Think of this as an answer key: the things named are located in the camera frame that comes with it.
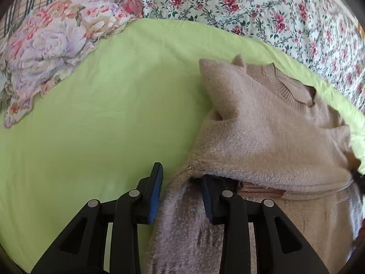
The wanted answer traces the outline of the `beige knit sweater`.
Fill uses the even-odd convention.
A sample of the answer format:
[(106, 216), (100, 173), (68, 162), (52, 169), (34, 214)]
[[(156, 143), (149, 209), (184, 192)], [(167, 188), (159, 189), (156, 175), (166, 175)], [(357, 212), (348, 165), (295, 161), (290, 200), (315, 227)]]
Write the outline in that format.
[(361, 222), (351, 172), (360, 168), (350, 129), (316, 92), (274, 64), (201, 59), (213, 108), (188, 162), (168, 186), (156, 218), (146, 273), (217, 273), (223, 226), (211, 225), (197, 182), (238, 181), (255, 202), (271, 197), (330, 273), (345, 265)]

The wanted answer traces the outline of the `light green bed sheet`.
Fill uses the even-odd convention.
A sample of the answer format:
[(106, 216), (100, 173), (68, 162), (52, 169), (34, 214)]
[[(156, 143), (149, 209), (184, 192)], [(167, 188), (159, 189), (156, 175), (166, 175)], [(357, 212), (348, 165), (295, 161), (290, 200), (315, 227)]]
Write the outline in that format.
[(30, 272), (91, 199), (117, 199), (163, 164), (165, 184), (187, 158), (211, 103), (199, 59), (274, 63), (317, 89), (351, 127), (364, 158), (364, 115), (284, 51), (188, 21), (140, 19), (102, 40), (31, 113), (1, 129), (1, 245)]

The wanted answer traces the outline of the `pastel floral pillow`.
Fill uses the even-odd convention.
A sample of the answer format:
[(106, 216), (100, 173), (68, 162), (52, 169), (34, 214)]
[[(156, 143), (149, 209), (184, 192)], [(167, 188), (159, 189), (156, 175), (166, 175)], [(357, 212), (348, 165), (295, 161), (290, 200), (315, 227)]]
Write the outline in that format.
[(55, 0), (1, 40), (1, 113), (6, 128), (73, 73), (102, 38), (142, 16), (139, 0)]

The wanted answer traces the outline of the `rose floral bedspread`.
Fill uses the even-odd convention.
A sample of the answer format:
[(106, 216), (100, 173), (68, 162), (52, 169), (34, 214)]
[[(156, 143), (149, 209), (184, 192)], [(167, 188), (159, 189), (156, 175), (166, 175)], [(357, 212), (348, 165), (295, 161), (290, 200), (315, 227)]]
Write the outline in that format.
[(364, 110), (364, 38), (334, 0), (115, 0), (143, 18), (195, 21), (266, 42)]

